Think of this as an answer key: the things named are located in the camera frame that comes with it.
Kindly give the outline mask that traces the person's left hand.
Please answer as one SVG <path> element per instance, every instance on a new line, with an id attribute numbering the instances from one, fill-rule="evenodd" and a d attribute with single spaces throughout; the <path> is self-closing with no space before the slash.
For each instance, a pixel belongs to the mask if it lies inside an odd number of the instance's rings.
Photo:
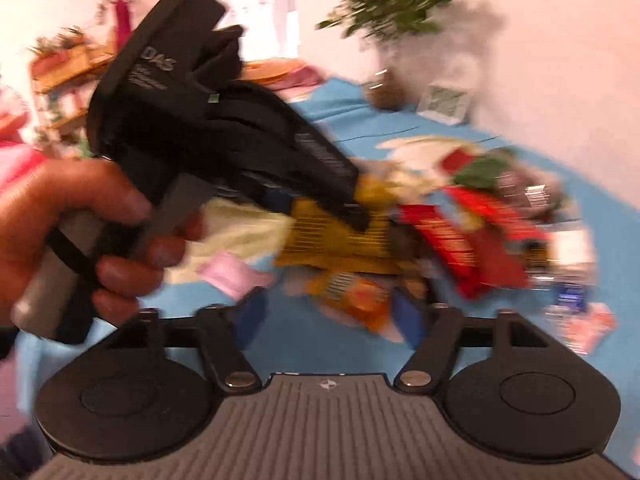
<path id="1" fill-rule="evenodd" d="M 51 160 L 1 194 L 1 324 L 38 269 L 46 237 L 64 212 L 89 209 L 106 221 L 137 226 L 149 201 L 117 166 L 105 160 Z M 92 295 L 100 318 L 119 325 L 139 310 L 138 299 L 160 288 L 164 271 L 182 263 L 186 244 L 206 234 L 201 212 L 189 214 L 169 235 L 149 242 L 141 260 L 105 256 L 96 264 L 101 286 Z"/>

